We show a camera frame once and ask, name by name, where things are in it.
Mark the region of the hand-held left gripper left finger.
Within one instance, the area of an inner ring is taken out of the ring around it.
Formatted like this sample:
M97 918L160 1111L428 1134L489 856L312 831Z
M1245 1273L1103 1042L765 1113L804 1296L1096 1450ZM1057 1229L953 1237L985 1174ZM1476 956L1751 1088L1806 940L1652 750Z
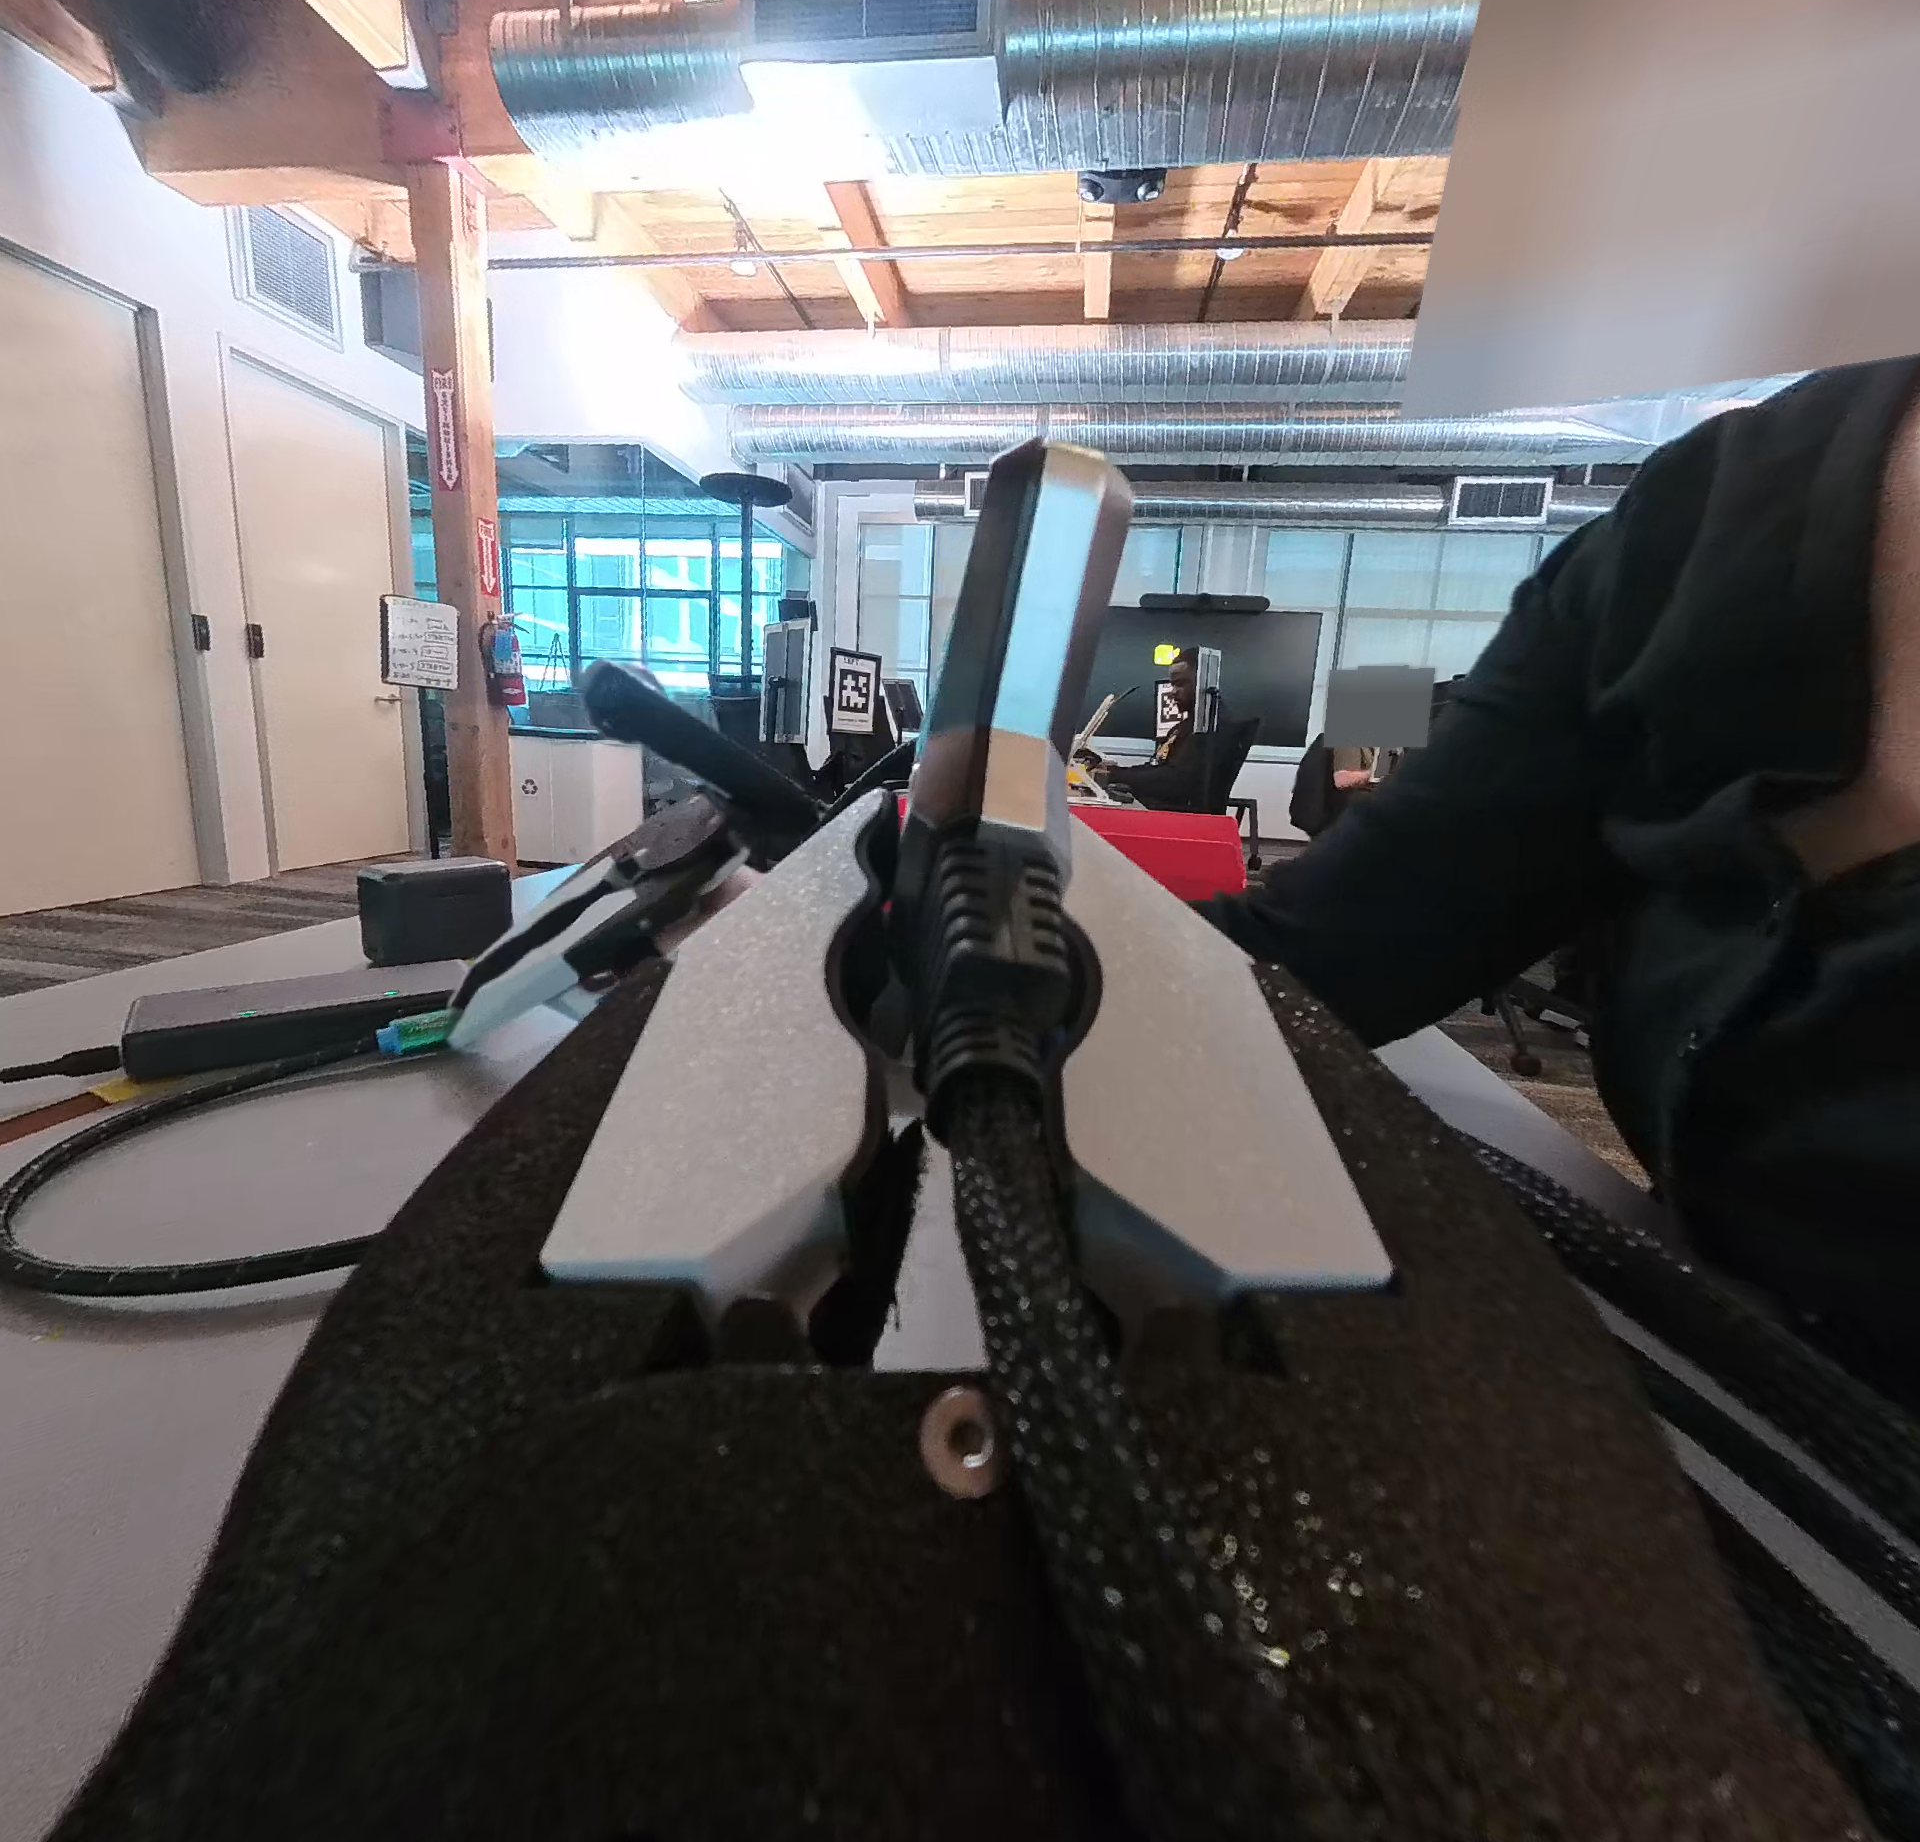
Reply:
M674 1284L705 1319L894 1319L925 1127L885 942L881 789L674 954L540 1246L551 1284Z

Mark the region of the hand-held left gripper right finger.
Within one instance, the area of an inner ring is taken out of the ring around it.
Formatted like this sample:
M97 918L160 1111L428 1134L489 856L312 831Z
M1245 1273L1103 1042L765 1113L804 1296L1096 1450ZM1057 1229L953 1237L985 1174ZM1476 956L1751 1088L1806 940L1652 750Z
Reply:
M1065 910L1099 972L1062 1071L1076 1249L1096 1294L1386 1290L1391 1256L1249 957L1082 823Z

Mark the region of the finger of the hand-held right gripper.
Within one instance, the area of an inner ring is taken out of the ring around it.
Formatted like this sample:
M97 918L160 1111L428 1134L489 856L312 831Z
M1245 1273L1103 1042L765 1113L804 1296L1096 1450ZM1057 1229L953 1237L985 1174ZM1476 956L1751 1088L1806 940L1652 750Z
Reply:
M732 873L732 819L712 799L662 808L581 865L478 960L478 970L609 970L692 918Z
M561 961L539 960L533 970L469 968L449 1003L447 1047L482 1047L489 1036L535 1008L553 1008L582 1016L613 984L639 964L670 960L696 931L751 885L747 855L732 846L732 873L709 897L701 912L654 939L654 951L628 954L609 970L571 970Z

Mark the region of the person's right forearm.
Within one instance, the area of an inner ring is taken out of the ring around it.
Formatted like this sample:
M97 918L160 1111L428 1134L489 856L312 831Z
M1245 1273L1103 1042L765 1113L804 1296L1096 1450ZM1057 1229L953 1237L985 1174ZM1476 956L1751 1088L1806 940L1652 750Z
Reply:
M1428 749L1267 882L1196 908L1358 1038L1405 1038L1579 936L1618 894L1588 658L1506 624Z

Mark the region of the black box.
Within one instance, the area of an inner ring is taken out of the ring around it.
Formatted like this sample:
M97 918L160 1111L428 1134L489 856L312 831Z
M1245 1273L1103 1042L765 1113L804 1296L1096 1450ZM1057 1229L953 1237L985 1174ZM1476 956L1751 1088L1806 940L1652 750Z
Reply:
M479 957L513 925L513 869L485 856L385 861L356 871L356 922L371 966Z

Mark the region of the red bin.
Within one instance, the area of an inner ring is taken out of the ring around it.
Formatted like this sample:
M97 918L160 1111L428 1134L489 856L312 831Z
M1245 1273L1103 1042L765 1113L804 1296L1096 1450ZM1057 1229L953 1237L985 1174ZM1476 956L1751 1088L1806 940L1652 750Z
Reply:
M904 792L887 803L871 835L873 869L912 913L931 912L948 879L967 882L994 902L1018 899L1039 871L1047 892L1071 910L1085 879L1128 869L1139 884L1177 901L1238 894L1247 884L1235 821L1217 814L1155 813L1128 806L1076 810L1045 786L1030 786L1008 803L957 799L931 808L927 798Z

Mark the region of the black charger with green lights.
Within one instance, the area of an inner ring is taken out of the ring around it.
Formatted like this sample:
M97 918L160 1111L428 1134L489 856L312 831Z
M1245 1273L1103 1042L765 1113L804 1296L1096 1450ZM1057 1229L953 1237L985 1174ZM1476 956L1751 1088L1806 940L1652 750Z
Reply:
M374 1041L386 1026L446 1010L460 961L159 992L136 997L115 1042L45 1062L14 1062L5 1084L123 1073L136 1084L293 1062Z

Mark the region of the small whiteboard sign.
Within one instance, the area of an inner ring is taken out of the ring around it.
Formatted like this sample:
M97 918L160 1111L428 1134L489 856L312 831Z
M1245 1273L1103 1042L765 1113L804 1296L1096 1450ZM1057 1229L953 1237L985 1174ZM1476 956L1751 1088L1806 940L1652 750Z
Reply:
M460 611L438 599L379 599L379 677L392 687L460 687Z

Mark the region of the black office chair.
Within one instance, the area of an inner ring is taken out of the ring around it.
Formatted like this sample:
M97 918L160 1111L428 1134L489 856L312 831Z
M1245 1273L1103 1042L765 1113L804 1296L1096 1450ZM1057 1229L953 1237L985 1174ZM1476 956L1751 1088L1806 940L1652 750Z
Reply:
M1236 783L1244 776L1249 753L1258 745L1262 726L1265 719L1261 716L1224 718L1206 734L1204 798L1198 813L1232 816L1247 869L1262 868L1261 813L1258 799L1238 796Z

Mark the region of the beige door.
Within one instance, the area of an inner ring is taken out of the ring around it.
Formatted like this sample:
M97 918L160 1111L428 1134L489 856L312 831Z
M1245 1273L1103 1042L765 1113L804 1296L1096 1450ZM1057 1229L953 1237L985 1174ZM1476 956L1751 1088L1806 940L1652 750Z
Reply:
M136 312L2 267L2 910L198 877Z
M225 383L271 865L414 851L420 726L381 674L382 604L402 591L402 429L236 346Z

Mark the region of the person's torso in black clothing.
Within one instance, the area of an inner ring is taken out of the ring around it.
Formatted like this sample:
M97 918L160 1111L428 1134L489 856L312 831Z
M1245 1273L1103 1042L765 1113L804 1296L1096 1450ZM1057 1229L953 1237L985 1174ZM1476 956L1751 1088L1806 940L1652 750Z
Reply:
M1648 461L1526 613L1613 861L1623 1133L1702 1253L1916 1408L1916 358Z

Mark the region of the ceiling air vent unit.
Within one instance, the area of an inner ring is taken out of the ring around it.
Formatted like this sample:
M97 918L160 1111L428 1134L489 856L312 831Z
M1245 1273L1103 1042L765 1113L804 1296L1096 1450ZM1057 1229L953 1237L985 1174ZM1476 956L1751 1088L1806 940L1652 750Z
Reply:
M827 177L908 172L1005 128L1002 0L742 0L736 69L767 133Z

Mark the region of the wooden post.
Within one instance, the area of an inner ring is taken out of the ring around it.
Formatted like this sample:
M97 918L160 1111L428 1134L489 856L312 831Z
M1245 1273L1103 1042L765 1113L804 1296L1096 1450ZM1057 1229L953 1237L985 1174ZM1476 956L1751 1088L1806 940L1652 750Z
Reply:
M482 643L501 615L493 320L484 182L465 161L407 168L418 265L428 496L442 604L460 619L460 668L444 693L454 855L520 863L507 708Z

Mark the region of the black wall screen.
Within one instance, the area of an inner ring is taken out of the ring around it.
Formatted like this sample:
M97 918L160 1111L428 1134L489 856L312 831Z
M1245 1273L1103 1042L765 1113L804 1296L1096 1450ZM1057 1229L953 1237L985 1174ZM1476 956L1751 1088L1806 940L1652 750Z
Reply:
M1227 716L1258 719L1262 749L1305 749L1323 615L1320 611L1228 611L1198 607L1117 606L1102 624L1076 729L1110 702L1096 741L1147 743L1156 736L1156 685L1169 666L1165 649L1220 651L1220 696Z

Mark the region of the large silver air duct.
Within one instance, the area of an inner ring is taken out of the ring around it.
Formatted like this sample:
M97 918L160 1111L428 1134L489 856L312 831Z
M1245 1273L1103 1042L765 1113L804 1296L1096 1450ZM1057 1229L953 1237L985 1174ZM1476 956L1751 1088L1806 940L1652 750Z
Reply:
M489 65L551 165L658 187L1443 153L1481 0L1000 0L960 52L756 48L721 9L513 10Z

